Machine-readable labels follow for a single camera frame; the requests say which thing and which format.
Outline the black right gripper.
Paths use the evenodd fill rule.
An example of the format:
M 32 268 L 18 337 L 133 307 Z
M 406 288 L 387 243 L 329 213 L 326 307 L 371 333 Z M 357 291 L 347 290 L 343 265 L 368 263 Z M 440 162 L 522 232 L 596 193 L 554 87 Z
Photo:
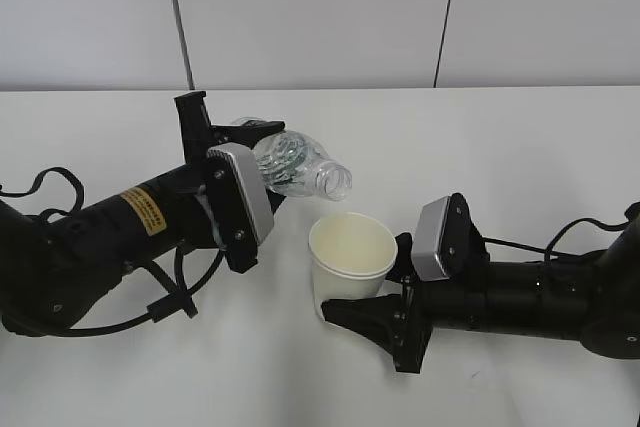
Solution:
M 433 324 L 423 313 L 423 282 L 411 260 L 412 235 L 403 232 L 395 241 L 397 255 L 385 279 L 401 288 L 400 295 L 329 299 L 321 304 L 321 312 L 326 322 L 391 352 L 397 372 L 419 374 Z

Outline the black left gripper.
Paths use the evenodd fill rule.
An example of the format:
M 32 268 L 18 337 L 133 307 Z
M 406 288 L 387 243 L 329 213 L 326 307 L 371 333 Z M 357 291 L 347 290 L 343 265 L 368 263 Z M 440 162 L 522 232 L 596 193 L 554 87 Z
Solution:
M 284 131 L 285 123 L 250 119 L 240 125 L 213 125 L 206 109 L 205 97 L 205 92 L 194 91 L 175 98 L 174 102 L 180 123 L 185 161 L 194 165 L 202 178 L 202 186 L 199 188 L 197 198 L 205 206 L 211 220 L 216 243 L 223 248 L 206 195 L 204 180 L 206 152 L 211 147 L 226 143 L 255 147 L 262 139 Z M 275 216 L 286 200 L 286 196 L 268 191 L 267 197 L 271 213 Z

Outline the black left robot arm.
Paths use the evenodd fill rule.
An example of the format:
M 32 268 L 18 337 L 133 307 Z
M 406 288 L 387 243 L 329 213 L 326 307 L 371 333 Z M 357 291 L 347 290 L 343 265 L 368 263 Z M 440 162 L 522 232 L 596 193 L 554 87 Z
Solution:
M 98 337 L 158 322 L 176 312 L 194 316 L 197 285 L 183 271 L 187 254 L 215 251 L 216 264 L 244 273 L 274 225 L 283 196 L 270 192 L 254 157 L 257 143 L 284 131 L 281 121 L 214 125 L 205 93 L 176 98 L 184 162 L 93 205 L 66 168 L 77 198 L 68 210 L 25 215 L 4 193 L 1 205 L 1 322 L 28 337 Z M 164 296 L 144 314 L 114 325 L 81 319 L 123 278 L 149 272 Z

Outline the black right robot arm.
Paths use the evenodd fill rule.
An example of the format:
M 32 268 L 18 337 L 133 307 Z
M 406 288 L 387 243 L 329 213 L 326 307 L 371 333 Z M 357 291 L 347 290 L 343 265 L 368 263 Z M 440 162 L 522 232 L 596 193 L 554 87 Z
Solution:
M 473 223 L 462 237 L 466 256 L 449 279 L 423 281 L 413 259 L 417 235 L 396 238 L 388 280 L 398 294 L 321 304 L 324 319 L 375 343 L 397 371 L 418 373 L 435 328 L 569 340 L 606 358 L 639 357 L 639 219 L 589 224 L 618 233 L 605 250 L 555 256 L 552 240 L 541 261 L 493 262 Z

